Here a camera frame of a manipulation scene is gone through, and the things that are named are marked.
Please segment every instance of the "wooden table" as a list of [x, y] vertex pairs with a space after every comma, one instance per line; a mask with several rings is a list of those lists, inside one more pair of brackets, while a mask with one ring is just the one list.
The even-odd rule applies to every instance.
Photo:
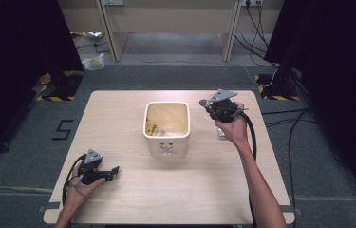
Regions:
[[[237, 91], [233, 101], [249, 108], [257, 139], [257, 163], [278, 203], [290, 205], [255, 96]], [[249, 191], [235, 147], [217, 136], [215, 121], [198, 104], [216, 91], [95, 91], [67, 154], [49, 202], [60, 202], [71, 164], [93, 148], [103, 155], [100, 170], [121, 168], [88, 199], [74, 218], [87, 224], [247, 224], [252, 223]], [[142, 134], [150, 102], [179, 101], [190, 107], [191, 136], [181, 160], [151, 156]], [[46, 210], [55, 223], [62, 206]], [[284, 213], [287, 223], [294, 214]]]

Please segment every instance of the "fingers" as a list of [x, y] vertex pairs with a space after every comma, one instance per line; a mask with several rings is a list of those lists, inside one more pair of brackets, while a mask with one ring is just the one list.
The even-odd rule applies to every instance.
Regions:
[[103, 185], [105, 182], [106, 182], [106, 179], [101, 178], [101, 179], [95, 180], [95, 182], [89, 184], [89, 186], [93, 186], [94, 188], [97, 188], [97, 187]]
[[80, 165], [81, 165], [81, 162], [74, 167], [72, 177], [76, 177], [78, 175], [78, 170], [80, 168]]
[[245, 107], [244, 104], [239, 103], [239, 102], [234, 102], [234, 104], [235, 104], [238, 108], [241, 108], [241, 109], [243, 109], [243, 108]]

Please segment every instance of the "power strip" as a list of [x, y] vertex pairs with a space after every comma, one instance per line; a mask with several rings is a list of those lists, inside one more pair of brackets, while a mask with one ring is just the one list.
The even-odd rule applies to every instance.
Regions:
[[[263, 0], [250, 0], [251, 4], [249, 5], [250, 7], [258, 7], [258, 6], [263, 6]], [[242, 7], [246, 7], [246, 0], [242, 1]]]

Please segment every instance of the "forearm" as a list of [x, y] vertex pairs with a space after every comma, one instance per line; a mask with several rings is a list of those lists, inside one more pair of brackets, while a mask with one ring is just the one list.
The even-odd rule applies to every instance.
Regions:
[[66, 201], [65, 206], [63, 207], [62, 211], [59, 213], [59, 217], [57, 218], [55, 227], [68, 228], [78, 208], [79, 208], [79, 203], [70, 203]]
[[254, 215], [259, 227], [286, 227], [279, 204], [257, 167], [247, 142], [236, 144], [252, 201]]

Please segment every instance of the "metal bracket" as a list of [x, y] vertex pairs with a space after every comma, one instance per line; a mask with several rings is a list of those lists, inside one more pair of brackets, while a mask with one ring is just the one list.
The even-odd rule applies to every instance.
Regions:
[[229, 98], [232, 98], [236, 95], [237, 95], [237, 92], [219, 89], [218, 92], [216, 94], [214, 94], [214, 96], [212, 96], [208, 101], [209, 102], [221, 102], [221, 101], [227, 100]]

